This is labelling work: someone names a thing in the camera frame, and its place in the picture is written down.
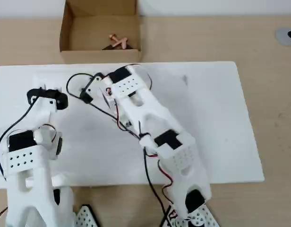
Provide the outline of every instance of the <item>white board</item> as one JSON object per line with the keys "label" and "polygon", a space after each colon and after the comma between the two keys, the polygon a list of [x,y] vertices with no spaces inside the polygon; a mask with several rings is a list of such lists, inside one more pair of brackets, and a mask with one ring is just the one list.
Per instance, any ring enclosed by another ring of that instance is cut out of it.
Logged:
{"label": "white board", "polygon": [[[0,67],[0,135],[29,107],[26,93],[40,83],[62,87],[78,72],[107,74],[125,64]],[[211,183],[264,180],[256,141],[233,62],[141,63],[153,79],[153,93],[196,138]],[[78,93],[88,77],[76,77]],[[106,108],[102,100],[95,102]],[[35,124],[37,108],[16,127]],[[55,186],[147,183],[138,141],[120,131],[111,118],[69,96],[69,107],[52,120],[63,133],[59,159],[51,162]],[[166,183],[149,159],[153,183]],[[5,187],[0,177],[0,187]]]}

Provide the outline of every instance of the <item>red wire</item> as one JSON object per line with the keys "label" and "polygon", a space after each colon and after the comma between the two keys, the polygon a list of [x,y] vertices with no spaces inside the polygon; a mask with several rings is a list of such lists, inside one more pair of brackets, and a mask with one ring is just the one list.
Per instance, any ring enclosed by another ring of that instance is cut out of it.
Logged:
{"label": "red wire", "polygon": [[5,209],[3,209],[1,212],[0,212],[0,217],[3,215],[3,213],[8,209],[8,207],[6,207]]}
{"label": "red wire", "polygon": [[165,196],[165,198],[171,203],[171,204],[174,204],[172,200],[169,199],[169,197],[166,196],[166,194],[164,193],[164,189],[168,188],[168,187],[171,187],[173,185],[173,179],[171,178],[170,175],[168,175],[162,168],[161,166],[159,165],[160,163],[160,160],[158,160],[157,164],[158,164],[158,168],[160,170],[160,172],[162,172],[171,182],[169,184],[166,184],[165,186],[163,186],[162,188],[162,193],[163,195]]}
{"label": "red wire", "polygon": [[54,129],[54,131],[55,131],[55,135],[54,135],[54,137],[53,137],[52,140],[51,140],[51,142],[53,142],[53,141],[55,140],[56,135],[57,135],[56,128],[55,128],[53,125],[51,125],[51,124],[43,124],[43,126],[50,126],[50,127],[52,127],[52,128]]}
{"label": "red wire", "polygon": [[174,218],[176,218],[176,217],[178,217],[176,211],[175,211],[175,210],[172,210],[172,212],[169,213],[169,219],[172,220],[172,219],[174,219]]}

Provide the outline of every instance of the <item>cable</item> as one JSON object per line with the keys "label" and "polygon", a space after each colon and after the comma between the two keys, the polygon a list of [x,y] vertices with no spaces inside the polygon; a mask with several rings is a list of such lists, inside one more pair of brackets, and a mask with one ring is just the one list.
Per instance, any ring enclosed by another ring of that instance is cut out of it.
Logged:
{"label": "cable", "polygon": [[52,138],[52,140],[51,140],[51,142],[53,143],[53,141],[55,140],[55,138],[56,138],[56,135],[57,135],[56,128],[55,128],[53,125],[51,125],[51,124],[43,124],[42,126],[49,126],[49,127],[51,127],[51,128],[53,128],[53,129],[54,129],[54,131],[55,131],[55,134],[54,134],[54,136],[53,136],[53,138]]}
{"label": "cable", "polygon": [[168,175],[162,168],[161,166],[159,165],[160,163],[160,160],[158,160],[157,162],[157,165],[158,165],[158,169],[160,170],[160,172],[162,172],[171,182],[169,184],[166,184],[165,186],[163,186],[162,188],[162,193],[163,195],[165,196],[165,198],[171,203],[171,204],[174,204],[172,200],[169,199],[169,197],[166,196],[166,194],[164,193],[164,189],[168,188],[168,187],[171,187],[173,185],[173,179],[171,178],[170,175]]}
{"label": "cable", "polygon": [[3,213],[8,209],[8,207],[6,207],[5,209],[3,209],[1,212],[0,212],[0,217],[3,215]]}
{"label": "cable", "polygon": [[[145,174],[146,174],[147,181],[149,182],[150,188],[152,189],[152,191],[153,191],[155,197],[157,198],[157,200],[159,201],[161,209],[163,211],[163,214],[165,215],[166,212],[165,212],[165,209],[164,209],[164,206],[163,206],[163,202],[161,201],[159,195],[157,194],[155,188],[153,187],[151,179],[150,179],[150,176],[149,176],[149,172],[148,172],[148,169],[147,169],[147,163],[146,163],[146,152],[145,152],[145,150],[144,150],[144,162],[145,162]],[[168,222],[168,225],[171,226],[170,221],[167,218],[166,218],[166,220]]]}
{"label": "cable", "polygon": [[[72,94],[72,93],[69,91],[69,83],[70,83],[70,81],[71,81],[74,77],[76,77],[76,76],[78,76],[78,75],[86,75],[86,76],[90,76],[90,77],[93,77],[93,76],[92,76],[91,74],[88,74],[88,73],[76,73],[76,74],[72,75],[72,76],[68,79],[68,81],[67,81],[67,83],[66,83],[66,91],[67,91],[67,93],[68,93],[70,96],[72,96],[72,97],[74,97],[74,98],[77,98],[77,99],[81,100],[80,97],[78,97],[78,96]],[[97,109],[98,111],[102,112],[103,114],[105,114],[105,115],[107,115],[107,116],[109,116],[109,117],[111,117],[112,119],[114,119],[114,120],[117,121],[117,118],[116,118],[115,116],[113,116],[112,114],[110,114],[110,113],[108,113],[108,112],[102,110],[101,108],[97,107],[96,105],[94,105],[94,104],[92,104],[92,103],[89,103],[89,105],[92,106],[92,107],[94,107],[94,108]],[[128,130],[128,129],[127,129],[127,128],[126,128],[126,127],[125,127],[121,122],[120,122],[120,125],[121,125],[125,130],[127,130],[128,132],[130,131],[130,130]]]}
{"label": "cable", "polygon": [[167,220],[168,213],[170,212],[170,210],[171,210],[171,206],[169,205],[168,209],[166,210],[166,213],[164,214],[164,216],[163,216],[163,218],[162,218],[162,220],[161,220],[161,222],[160,222],[159,227],[163,227],[164,222]]}
{"label": "cable", "polygon": [[[0,137],[0,143],[3,140],[4,136],[7,134],[7,132],[12,129],[14,126],[16,126],[21,120],[23,120],[24,117],[27,116],[27,114],[30,112],[30,110],[32,109],[32,107],[34,106],[34,104],[36,103],[36,101],[38,100],[39,96],[36,97],[33,102],[31,103],[31,105],[29,106],[29,108],[27,109],[26,113],[24,113],[23,116],[21,116],[20,119],[18,119],[15,123],[13,123],[9,128],[6,129],[6,131],[4,131],[4,133],[1,135]],[[0,172],[2,173],[4,179],[6,180],[5,176],[4,176],[4,170],[2,168],[2,165],[0,164]]]}

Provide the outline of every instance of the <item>wire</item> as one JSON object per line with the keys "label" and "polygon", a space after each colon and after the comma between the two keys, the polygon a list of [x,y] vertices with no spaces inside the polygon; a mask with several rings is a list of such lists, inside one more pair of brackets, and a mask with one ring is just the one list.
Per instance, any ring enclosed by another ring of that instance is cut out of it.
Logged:
{"label": "wire", "polygon": [[171,206],[169,205],[168,209],[166,210],[166,213],[164,214],[164,216],[163,216],[163,218],[162,218],[162,220],[161,220],[161,222],[160,222],[159,227],[163,227],[164,222],[167,220],[168,213],[170,212],[170,210],[171,210]]}
{"label": "wire", "polygon": [[155,197],[157,198],[157,200],[159,201],[160,203],[160,206],[161,206],[161,209],[163,211],[163,214],[167,216],[167,213],[165,212],[165,209],[164,209],[164,206],[163,206],[163,202],[161,201],[159,195],[157,194],[155,188],[153,187],[152,185],[152,182],[151,182],[151,179],[150,179],[150,176],[149,176],[149,172],[148,172],[148,169],[147,169],[147,163],[146,163],[146,152],[144,150],[144,162],[145,162],[145,174],[146,174],[146,178],[147,178],[147,181],[149,182],[149,185],[150,185],[150,188],[152,189]]}
{"label": "wire", "polygon": [[3,213],[5,213],[5,211],[8,209],[8,207],[6,207],[5,209],[3,209],[1,212],[0,212],[0,217],[3,215]]}
{"label": "wire", "polygon": [[[1,135],[1,137],[0,137],[0,143],[1,143],[1,141],[3,140],[4,136],[7,134],[7,132],[8,132],[9,130],[11,130],[14,126],[16,126],[16,125],[17,125],[21,120],[23,120],[24,117],[27,116],[27,114],[30,112],[30,110],[32,109],[32,107],[34,106],[34,104],[36,103],[36,101],[38,100],[38,98],[39,98],[39,96],[36,97],[36,98],[33,100],[33,102],[31,103],[31,105],[30,105],[29,108],[27,109],[26,113],[24,113],[24,115],[21,116],[20,119],[18,119],[18,120],[17,120],[15,123],[13,123],[9,128],[7,128],[6,131],[4,131],[4,133],[3,133],[3,134]],[[5,178],[5,176],[4,176],[4,170],[3,170],[3,168],[2,168],[1,163],[0,163],[0,172],[2,173],[4,179],[6,180],[6,178]]]}
{"label": "wire", "polygon": [[56,131],[56,128],[53,126],[53,125],[51,125],[51,124],[43,124],[42,126],[49,126],[49,127],[51,127],[51,128],[53,128],[54,129],[54,131],[55,131],[55,134],[54,134],[54,137],[52,138],[52,140],[51,140],[51,142],[53,143],[53,141],[55,140],[55,138],[56,138],[56,135],[57,135],[57,131]]}
{"label": "wire", "polygon": [[[88,74],[88,73],[76,73],[76,74],[72,75],[72,76],[68,79],[68,81],[67,81],[67,83],[66,83],[66,91],[67,91],[67,93],[68,93],[70,96],[72,96],[72,97],[74,97],[74,98],[77,98],[77,99],[81,100],[80,97],[74,95],[73,93],[71,93],[71,92],[69,91],[69,83],[70,83],[70,81],[71,81],[74,77],[76,77],[76,76],[78,76],[78,75],[86,75],[86,76],[90,76],[90,77],[92,77],[92,78],[93,78],[93,76],[92,76],[91,74]],[[107,116],[109,116],[109,117],[111,117],[112,119],[114,119],[114,120],[117,121],[117,118],[116,118],[115,116],[113,116],[112,114],[110,114],[110,113],[108,113],[108,112],[102,110],[101,108],[97,107],[96,105],[94,105],[94,104],[92,104],[92,103],[89,103],[89,105],[92,106],[92,107],[94,107],[94,108],[97,109],[98,111],[102,112],[103,114],[105,114],[105,115],[107,115]],[[123,123],[119,122],[119,124],[120,124],[120,125],[121,125],[125,130],[126,130],[126,131],[128,131],[128,132],[130,133],[130,130],[128,130],[128,129],[123,125]]]}
{"label": "wire", "polygon": [[[140,64],[135,64],[135,63],[133,63],[133,64],[129,64],[129,65],[138,65],[138,66],[140,66],[142,69],[144,69],[144,67],[142,67],[142,65],[140,65]],[[147,76],[149,77],[149,79],[150,79],[150,88],[149,88],[149,90],[152,90],[152,86],[153,86],[153,81],[152,81],[152,78],[150,77],[150,74],[146,71],[146,74],[147,74]]]}
{"label": "wire", "polygon": [[162,193],[163,195],[165,196],[165,198],[171,203],[171,204],[174,204],[172,200],[169,199],[169,197],[166,196],[165,192],[164,192],[164,189],[168,188],[168,187],[171,187],[173,185],[173,179],[171,178],[170,175],[168,175],[160,166],[160,160],[158,160],[157,162],[157,165],[158,165],[158,169],[160,170],[160,172],[162,172],[171,182],[169,184],[166,184],[165,186],[163,186],[162,188]]}
{"label": "wire", "polygon": [[176,211],[175,211],[175,210],[172,210],[172,211],[170,212],[170,214],[169,214],[169,219],[172,220],[172,219],[174,219],[174,218],[176,218],[176,217],[178,217]]}

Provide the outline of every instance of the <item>white wall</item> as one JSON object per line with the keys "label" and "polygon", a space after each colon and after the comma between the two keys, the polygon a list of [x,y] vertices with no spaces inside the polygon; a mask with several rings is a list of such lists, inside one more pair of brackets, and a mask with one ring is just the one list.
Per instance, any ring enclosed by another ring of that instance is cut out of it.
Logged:
{"label": "white wall", "polygon": [[[0,17],[60,17],[64,0],[0,0]],[[291,0],[140,0],[144,16],[291,14]]]}

